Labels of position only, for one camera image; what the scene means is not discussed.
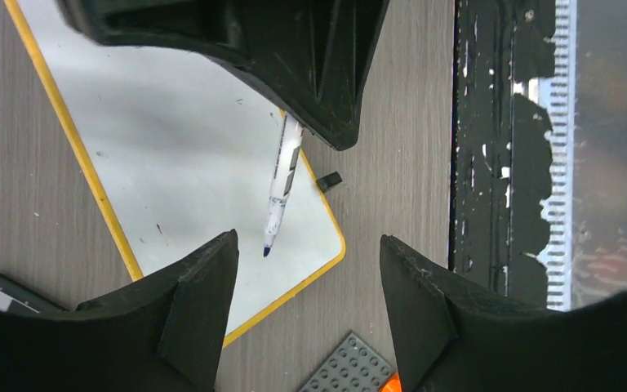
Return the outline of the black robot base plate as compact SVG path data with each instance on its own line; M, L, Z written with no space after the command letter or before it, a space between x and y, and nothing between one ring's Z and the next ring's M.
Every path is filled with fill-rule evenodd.
M453 52L449 268L543 307L550 237L546 109L515 91L554 74L552 1L459 1Z

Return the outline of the blue capped whiteboard marker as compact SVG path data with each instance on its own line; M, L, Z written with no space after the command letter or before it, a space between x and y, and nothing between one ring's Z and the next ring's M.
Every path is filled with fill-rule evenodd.
M278 146L278 156L269 191L265 222L263 257L267 257L278 236L300 156L304 127L291 114L285 113Z

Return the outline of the black white chessboard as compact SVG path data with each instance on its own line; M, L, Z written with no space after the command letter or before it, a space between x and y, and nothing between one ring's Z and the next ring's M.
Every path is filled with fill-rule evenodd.
M13 314L65 312L67 309L0 274L0 311Z

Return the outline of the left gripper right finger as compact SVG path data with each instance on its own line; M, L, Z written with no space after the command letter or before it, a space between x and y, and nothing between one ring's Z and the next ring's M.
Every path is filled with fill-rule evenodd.
M500 296L388 235L380 275L405 391L627 391L627 291L548 310Z

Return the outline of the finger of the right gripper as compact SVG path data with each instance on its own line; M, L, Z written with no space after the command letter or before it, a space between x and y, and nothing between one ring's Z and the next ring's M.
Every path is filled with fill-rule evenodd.
M196 52L333 149L358 142L386 1L64 0L66 24L103 46Z

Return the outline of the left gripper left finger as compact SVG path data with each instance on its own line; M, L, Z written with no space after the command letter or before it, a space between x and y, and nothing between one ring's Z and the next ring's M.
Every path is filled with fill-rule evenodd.
M0 391L213 390L238 256L230 230L73 311L0 311Z

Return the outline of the yellow framed whiteboard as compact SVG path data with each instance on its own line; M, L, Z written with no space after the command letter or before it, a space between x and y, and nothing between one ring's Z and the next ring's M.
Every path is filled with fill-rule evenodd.
M231 343L343 259L345 238L306 158L262 254L275 105L200 55L96 45L53 1L6 6L134 280L235 230Z

